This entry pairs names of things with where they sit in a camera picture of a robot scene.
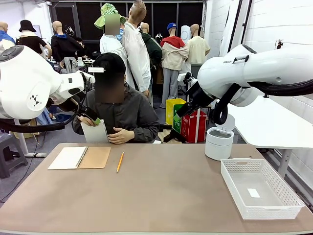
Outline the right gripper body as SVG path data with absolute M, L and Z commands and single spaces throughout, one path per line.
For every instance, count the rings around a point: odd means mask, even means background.
M 207 95 L 200 87 L 198 82 L 195 82 L 187 91 L 189 96 L 188 108 L 189 110 L 196 110 L 210 105 L 214 99 Z

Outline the person's left hand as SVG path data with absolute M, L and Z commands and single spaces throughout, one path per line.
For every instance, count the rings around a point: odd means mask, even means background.
M 108 135 L 108 140 L 113 144 L 123 144 L 134 139 L 134 131 L 123 128 L 113 128 L 114 133 Z

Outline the person's right hand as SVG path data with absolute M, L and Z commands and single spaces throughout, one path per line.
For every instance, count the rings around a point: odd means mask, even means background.
M 86 124 L 87 126 L 92 126 L 92 127 L 96 126 L 96 124 L 91 119 L 89 119 L 88 117 L 79 116 L 78 119 L 80 122 Z

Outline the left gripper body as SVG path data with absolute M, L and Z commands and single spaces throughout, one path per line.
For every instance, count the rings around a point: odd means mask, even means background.
M 90 107 L 82 105 L 79 109 L 79 115 L 89 118 L 90 120 L 97 120 L 97 113 Z

